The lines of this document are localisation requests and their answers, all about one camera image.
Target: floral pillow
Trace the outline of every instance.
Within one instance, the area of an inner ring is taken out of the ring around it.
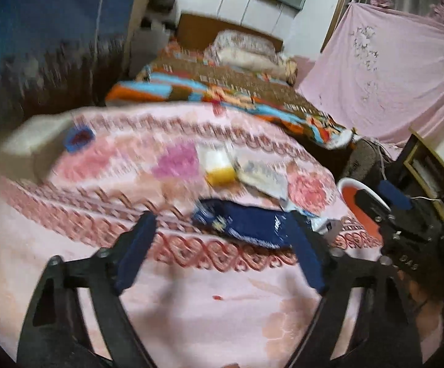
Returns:
[[[204,55],[207,58],[219,62],[218,53],[227,47],[238,48],[242,51],[263,55],[273,63],[278,64],[275,47],[271,41],[236,30],[223,30],[219,32],[213,44],[205,50]]]

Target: beige pillow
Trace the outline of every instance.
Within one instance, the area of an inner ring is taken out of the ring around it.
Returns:
[[[280,79],[287,80],[286,67],[276,65],[264,55],[254,54],[234,47],[226,47],[218,53],[221,65],[239,66],[253,72],[263,72]]]

